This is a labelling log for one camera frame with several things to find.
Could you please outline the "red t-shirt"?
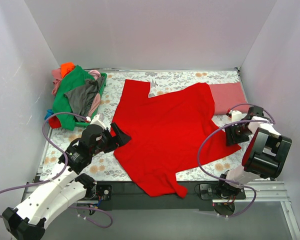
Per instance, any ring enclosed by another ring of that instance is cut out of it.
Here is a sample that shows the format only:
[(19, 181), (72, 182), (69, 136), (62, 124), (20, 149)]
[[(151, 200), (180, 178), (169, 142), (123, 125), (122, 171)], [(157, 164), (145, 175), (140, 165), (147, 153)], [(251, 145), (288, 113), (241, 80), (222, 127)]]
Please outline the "red t-shirt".
[(151, 197), (187, 195), (176, 174), (240, 150), (212, 118), (215, 102), (206, 83), (149, 97), (149, 82), (127, 79), (113, 121), (131, 140), (114, 151), (130, 179)]

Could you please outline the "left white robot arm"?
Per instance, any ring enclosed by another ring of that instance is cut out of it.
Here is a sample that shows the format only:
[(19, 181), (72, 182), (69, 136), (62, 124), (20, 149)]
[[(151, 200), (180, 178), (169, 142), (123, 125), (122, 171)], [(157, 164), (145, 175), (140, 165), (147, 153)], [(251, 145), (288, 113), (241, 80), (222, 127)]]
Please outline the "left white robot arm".
[(39, 185), (16, 207), (7, 207), (2, 218), (7, 231), (17, 240), (40, 240), (50, 223), (81, 199), (97, 194), (97, 182), (83, 173), (99, 153), (109, 153), (127, 144), (131, 137), (116, 123), (114, 134), (102, 123), (90, 124), (73, 140), (54, 166), (52, 177)]

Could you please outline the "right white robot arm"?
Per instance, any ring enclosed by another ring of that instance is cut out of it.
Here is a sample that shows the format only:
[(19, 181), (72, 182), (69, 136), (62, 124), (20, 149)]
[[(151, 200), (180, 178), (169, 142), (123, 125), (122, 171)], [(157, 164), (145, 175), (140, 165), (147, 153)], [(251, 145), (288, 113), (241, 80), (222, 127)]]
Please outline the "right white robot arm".
[(241, 164), (220, 176), (222, 179), (215, 189), (219, 198), (236, 197), (243, 191), (243, 185), (260, 178), (275, 179), (282, 172), (292, 139), (277, 132), (273, 124), (269, 123), (272, 119), (265, 117), (264, 113), (262, 107), (251, 105), (241, 120), (254, 122), (236, 123), (225, 128), (228, 147), (247, 141), (250, 143)]

